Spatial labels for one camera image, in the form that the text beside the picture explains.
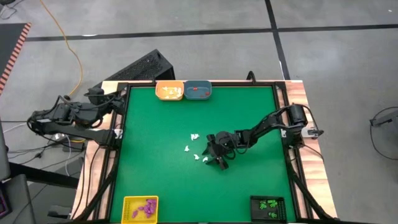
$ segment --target black tray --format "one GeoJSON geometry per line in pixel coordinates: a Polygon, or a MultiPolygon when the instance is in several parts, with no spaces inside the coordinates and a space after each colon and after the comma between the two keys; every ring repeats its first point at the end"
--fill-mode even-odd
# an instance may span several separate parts
{"type": "Polygon", "coordinates": [[[253,223],[286,223],[286,208],[283,197],[250,196],[250,215],[253,223]]]}

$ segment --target gray floor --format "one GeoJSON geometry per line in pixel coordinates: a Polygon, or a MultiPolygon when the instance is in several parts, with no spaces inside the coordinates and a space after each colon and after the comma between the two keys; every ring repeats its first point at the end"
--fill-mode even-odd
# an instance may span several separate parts
{"type": "MultiPolygon", "coordinates": [[[[261,0],[45,1],[68,35],[270,27],[261,0]]],[[[271,0],[278,27],[398,24],[393,0],[271,0]]],[[[7,21],[32,22],[29,37],[59,36],[37,0],[25,0],[7,21]]],[[[342,220],[396,223],[398,162],[377,154],[369,119],[398,105],[398,30],[352,30],[280,34],[292,79],[304,80],[310,106],[325,134],[320,138],[331,191],[342,220]]],[[[224,34],[70,42],[84,66],[76,100],[87,88],[159,49],[178,79],[282,79],[272,34],[224,34]]],[[[64,42],[27,42],[0,97],[4,120],[26,119],[50,108],[78,80],[76,60],[64,42]]],[[[5,124],[4,129],[14,124],[5,124]]],[[[376,129],[381,151],[398,157],[396,129],[376,129]]],[[[45,144],[26,127],[6,133],[11,150],[45,144]]],[[[49,150],[28,165],[43,167],[67,157],[49,150]]],[[[31,155],[18,157],[16,162],[31,155]]]]}

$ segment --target green mat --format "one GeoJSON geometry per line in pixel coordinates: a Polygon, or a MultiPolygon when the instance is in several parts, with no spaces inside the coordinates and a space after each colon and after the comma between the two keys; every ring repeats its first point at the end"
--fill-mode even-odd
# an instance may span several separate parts
{"type": "Polygon", "coordinates": [[[133,88],[111,222],[121,221],[123,198],[135,195],[159,196],[159,222],[250,222],[251,195],[284,197],[295,221],[280,132],[227,161],[227,170],[202,162],[207,134],[252,128],[274,110],[270,87],[213,88],[207,101],[161,101],[154,88],[133,88]]]}

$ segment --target yellow tray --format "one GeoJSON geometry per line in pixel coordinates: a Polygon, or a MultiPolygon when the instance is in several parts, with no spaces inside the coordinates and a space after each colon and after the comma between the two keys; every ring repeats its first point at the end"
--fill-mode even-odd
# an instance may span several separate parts
{"type": "Polygon", "coordinates": [[[124,197],[123,200],[123,214],[122,214],[122,224],[156,224],[157,223],[157,215],[159,208],[159,197],[158,196],[127,196],[124,197]],[[138,211],[138,214],[135,218],[132,218],[132,213],[135,210],[138,210],[138,207],[144,206],[147,203],[147,199],[155,199],[156,200],[156,211],[149,218],[146,217],[144,211],[138,211]]]}

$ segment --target wooden board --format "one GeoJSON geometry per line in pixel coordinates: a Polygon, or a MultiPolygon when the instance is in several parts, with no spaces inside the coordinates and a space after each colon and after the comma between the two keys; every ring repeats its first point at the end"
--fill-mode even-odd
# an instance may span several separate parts
{"type": "MultiPolygon", "coordinates": [[[[249,80],[210,80],[210,81],[211,82],[250,82],[249,80]]],[[[259,82],[274,82],[274,81],[280,81],[280,80],[259,80],[259,82]]],[[[150,83],[151,81],[104,81],[102,83],[102,89],[104,90],[105,94],[116,91],[119,82],[150,83]]],[[[302,81],[289,80],[289,81],[285,81],[285,84],[286,84],[287,94],[288,94],[288,99],[289,99],[290,104],[298,103],[298,104],[308,105],[307,96],[305,94],[304,85],[303,85],[302,81]]],[[[307,113],[307,119],[309,121],[309,125],[311,126],[312,119],[308,113],[307,113]]],[[[110,114],[104,116],[103,124],[99,128],[109,129],[110,121],[111,121],[110,114]]],[[[120,123],[120,118],[116,119],[116,124],[119,124],[119,123],[120,123]]],[[[305,141],[306,145],[314,148],[318,152],[321,152],[317,140],[305,139],[304,141],[305,141]]],[[[83,172],[85,174],[85,183],[84,183],[84,187],[83,187],[83,184],[82,184],[83,183],[83,172],[82,172],[80,175],[80,181],[79,181],[77,193],[75,196],[75,202],[73,204],[73,209],[72,209],[72,214],[75,213],[75,211],[77,209],[75,217],[79,216],[79,214],[84,210],[86,202],[87,202],[86,201],[87,193],[89,193],[88,201],[90,201],[91,198],[94,196],[94,194],[97,192],[98,187],[99,187],[100,175],[101,175],[101,170],[102,170],[102,166],[103,166],[103,162],[104,162],[104,155],[105,155],[104,149],[99,149],[98,153],[96,154],[96,156],[94,158],[93,167],[91,169],[90,189],[88,189],[88,176],[90,173],[90,163],[93,160],[93,156],[94,156],[97,148],[98,148],[98,145],[94,141],[90,141],[88,143],[88,147],[86,150],[86,157],[85,157],[86,165],[83,170],[83,172]],[[82,194],[83,194],[83,197],[82,197],[80,206],[78,207],[78,203],[80,201],[80,196],[82,194]]],[[[301,153],[301,158],[302,158],[305,179],[307,181],[307,187],[308,187],[309,191],[314,196],[314,198],[317,200],[317,202],[322,206],[322,208],[327,212],[327,214],[329,214],[333,217],[337,217],[335,205],[333,203],[333,198],[332,198],[331,192],[330,192],[328,177],[326,176],[326,170],[325,170],[325,166],[323,165],[322,159],[317,154],[315,154],[314,152],[312,152],[311,150],[309,150],[307,148],[301,148],[300,153],[301,153]]],[[[114,152],[112,152],[109,156],[109,164],[108,164],[108,170],[107,170],[108,173],[110,171],[110,168],[113,165],[113,158],[114,158],[114,152]]],[[[109,195],[109,188],[103,195],[101,208],[99,210],[99,218],[105,218],[106,204],[108,202],[108,195],[109,195]]],[[[301,194],[298,194],[298,195],[299,195],[298,202],[299,202],[299,206],[300,206],[300,211],[301,211],[302,217],[305,217],[305,206],[304,206],[303,198],[302,198],[301,194]]]]}

